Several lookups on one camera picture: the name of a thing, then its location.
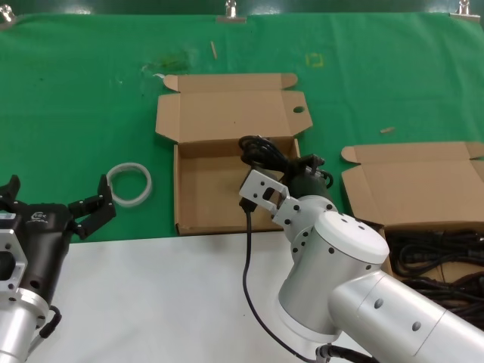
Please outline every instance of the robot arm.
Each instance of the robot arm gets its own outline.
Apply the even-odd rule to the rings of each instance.
[[[272,190],[281,194],[277,205],[268,200]],[[332,343],[345,331],[373,355],[353,361],[482,362],[480,329],[381,271],[389,249],[372,228],[338,213],[321,195],[291,197],[260,169],[250,171],[240,195],[269,210],[291,242],[294,265],[278,301],[281,319],[295,333]],[[316,360],[341,356],[332,348],[318,348]]]
[[[16,200],[20,180],[0,187],[0,361],[23,363],[61,319],[51,305],[73,234],[87,238],[115,215],[106,176],[98,193],[69,206]],[[77,218],[87,216],[81,222]],[[52,321],[45,323],[48,311]],[[33,340],[36,329],[39,335]]]

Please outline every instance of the logo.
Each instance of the logo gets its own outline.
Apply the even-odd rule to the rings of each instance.
[[[43,212],[35,212],[30,217],[30,220],[27,223],[31,222],[40,222],[40,223],[48,223],[47,216]]]

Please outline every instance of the metal clip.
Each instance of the metal clip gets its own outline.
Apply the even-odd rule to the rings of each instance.
[[[476,21],[477,23],[480,21],[480,15],[472,15],[470,13],[470,0],[460,0],[459,1],[459,9],[455,12],[455,14],[451,14],[451,17],[462,19],[462,20],[471,20]]]
[[[245,23],[245,17],[237,17],[237,2],[235,0],[227,0],[225,2],[225,16],[217,17],[218,22],[223,23]]]
[[[470,15],[469,0],[460,0],[459,1],[459,9],[457,10],[457,14]]]
[[[15,17],[14,12],[12,11],[12,8],[10,5],[3,4],[0,6],[0,14],[2,14],[5,22],[0,24],[0,30],[2,29],[7,29],[10,26],[14,25],[15,22],[17,21],[17,18]]]

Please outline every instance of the black cable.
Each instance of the black cable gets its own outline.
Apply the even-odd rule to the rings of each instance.
[[[378,363],[374,357],[370,357],[355,350],[343,348],[342,346],[333,346],[327,344],[316,349],[316,354],[323,358],[342,358],[353,363]]]
[[[306,167],[309,167],[313,175],[316,172],[321,174],[326,188],[333,185],[333,176],[323,169],[318,169],[324,164],[324,159],[314,154],[289,160],[272,141],[261,136],[244,136],[239,140],[239,147],[242,149],[240,159],[244,163],[252,167],[284,173],[282,179],[284,184],[286,179],[292,178],[301,170],[304,171]]]
[[[62,319],[61,311],[55,306],[51,305],[50,310],[54,312],[52,319],[44,325],[44,327],[39,331],[39,336],[43,339],[47,339],[54,332],[55,328],[59,325]]]
[[[247,303],[249,304],[250,310],[252,311],[256,320],[259,322],[262,329],[264,329],[265,332],[269,334],[272,339],[278,342],[284,349],[286,349],[289,353],[301,359],[302,361],[305,361],[307,363],[315,363],[316,360],[309,359],[303,355],[300,355],[294,349],[290,348],[285,342],[280,340],[274,333],[272,333],[271,330],[264,324],[262,319],[259,317],[259,314],[257,314],[256,308],[254,308],[254,305],[252,304],[252,300],[250,299],[250,295],[249,295],[249,290],[247,289],[247,273],[249,272],[250,254],[252,251],[252,219],[250,215],[251,212],[249,210],[246,210],[244,208],[244,212],[247,217],[247,253],[245,258],[244,273],[242,274],[242,286],[244,288],[244,295],[245,295],[245,298],[247,299]]]
[[[413,278],[446,262],[467,262],[484,266],[484,238],[475,231],[458,232],[390,232],[393,271]]]
[[[464,276],[452,283],[430,278],[411,278],[403,283],[484,330],[484,272]]]

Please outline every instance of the white table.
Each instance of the white table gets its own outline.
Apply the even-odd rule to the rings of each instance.
[[[249,310],[245,249],[245,234],[71,245],[53,301],[63,320],[28,362],[298,362]],[[318,344],[275,311],[292,263],[282,233],[254,234],[249,291],[269,328],[314,358]],[[337,344],[365,352],[345,334]]]

